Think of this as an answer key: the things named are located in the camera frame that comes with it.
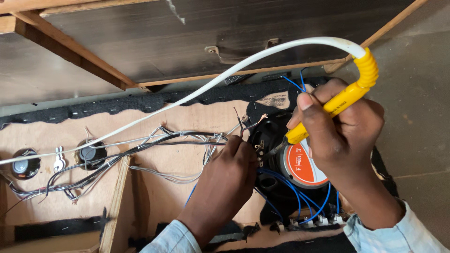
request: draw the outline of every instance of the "metal handle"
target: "metal handle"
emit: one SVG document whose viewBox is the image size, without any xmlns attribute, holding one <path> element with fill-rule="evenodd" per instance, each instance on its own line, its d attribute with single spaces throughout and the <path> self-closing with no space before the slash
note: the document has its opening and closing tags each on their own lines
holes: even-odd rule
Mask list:
<svg viewBox="0 0 450 253">
<path fill-rule="evenodd" d="M 278 38 L 268 40 L 267 43 L 265 44 L 264 50 L 277 45 L 279 42 L 280 42 L 280 39 L 278 39 Z M 248 57 L 248 56 L 236 57 L 236 58 L 222 57 L 220 55 L 219 48 L 216 46 L 205 47 L 205 52 L 207 52 L 208 54 L 217 54 L 217 56 L 219 56 L 220 63 L 223 63 L 223 64 L 236 64 Z"/>
</svg>

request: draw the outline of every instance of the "hand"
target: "hand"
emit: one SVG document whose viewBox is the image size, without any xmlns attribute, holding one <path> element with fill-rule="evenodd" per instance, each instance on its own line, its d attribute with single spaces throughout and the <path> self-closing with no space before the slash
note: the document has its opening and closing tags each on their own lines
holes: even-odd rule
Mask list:
<svg viewBox="0 0 450 253">
<path fill-rule="evenodd" d="M 239 136 L 209 162 L 177 220 L 203 248 L 252 196 L 258 166 L 252 146 Z"/>
<path fill-rule="evenodd" d="M 393 227 L 403 210 L 376 177 L 370 153 L 384 124 L 378 103 L 361 98 L 332 119 L 323 105 L 347 84 L 332 79 L 311 95 L 301 93 L 287 124 L 302 122 L 310 135 L 310 156 L 332 184 L 349 201 L 365 226 Z"/>
</svg>

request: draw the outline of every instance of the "yellow soldering iron handle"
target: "yellow soldering iron handle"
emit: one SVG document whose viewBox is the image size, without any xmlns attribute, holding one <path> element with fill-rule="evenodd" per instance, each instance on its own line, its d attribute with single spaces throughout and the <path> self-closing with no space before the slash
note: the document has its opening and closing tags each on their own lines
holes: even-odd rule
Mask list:
<svg viewBox="0 0 450 253">
<path fill-rule="evenodd" d="M 362 58 L 354 60 L 360 72 L 358 81 L 347 86 L 347 88 L 324 105 L 324 110 L 331 117 L 338 115 L 358 99 L 362 98 L 370 90 L 370 87 L 375 85 L 375 81 L 378 78 L 377 62 L 368 48 L 365 48 L 365 51 L 366 54 Z M 308 132 L 303 124 L 300 123 L 294 129 L 289 130 L 286 133 L 286 137 L 288 142 L 294 145 L 308 137 Z"/>
</svg>

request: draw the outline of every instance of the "light blue shirt sleeve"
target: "light blue shirt sleeve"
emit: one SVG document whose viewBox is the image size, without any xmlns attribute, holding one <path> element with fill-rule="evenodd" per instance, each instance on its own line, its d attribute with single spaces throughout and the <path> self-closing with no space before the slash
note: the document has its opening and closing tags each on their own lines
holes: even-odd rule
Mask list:
<svg viewBox="0 0 450 253">
<path fill-rule="evenodd" d="M 183 223 L 173 220 L 151 243 L 141 250 L 141 253 L 154 252 L 201 253 L 202 250 L 189 229 Z"/>
<path fill-rule="evenodd" d="M 356 214 L 350 217 L 344 232 L 357 252 L 450 252 L 425 228 L 409 205 L 403 203 L 405 216 L 393 228 L 369 230 Z"/>
<path fill-rule="evenodd" d="M 358 252 L 380 253 L 450 253 L 419 221 L 409 205 L 393 228 L 369 230 L 356 214 L 344 227 L 344 232 Z M 194 236 L 181 222 L 174 220 L 141 253 L 200 253 Z"/>
</svg>

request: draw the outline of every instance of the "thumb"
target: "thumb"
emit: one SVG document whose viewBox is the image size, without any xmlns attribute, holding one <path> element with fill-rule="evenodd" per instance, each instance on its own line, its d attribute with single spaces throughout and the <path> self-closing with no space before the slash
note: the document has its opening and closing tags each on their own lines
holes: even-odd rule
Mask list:
<svg viewBox="0 0 450 253">
<path fill-rule="evenodd" d="M 336 132 L 333 120 L 324 111 L 316 97 L 303 92 L 298 96 L 297 104 L 303 112 L 302 123 L 310 136 L 313 151 L 326 151 L 332 145 L 342 143 L 341 137 Z"/>
</svg>

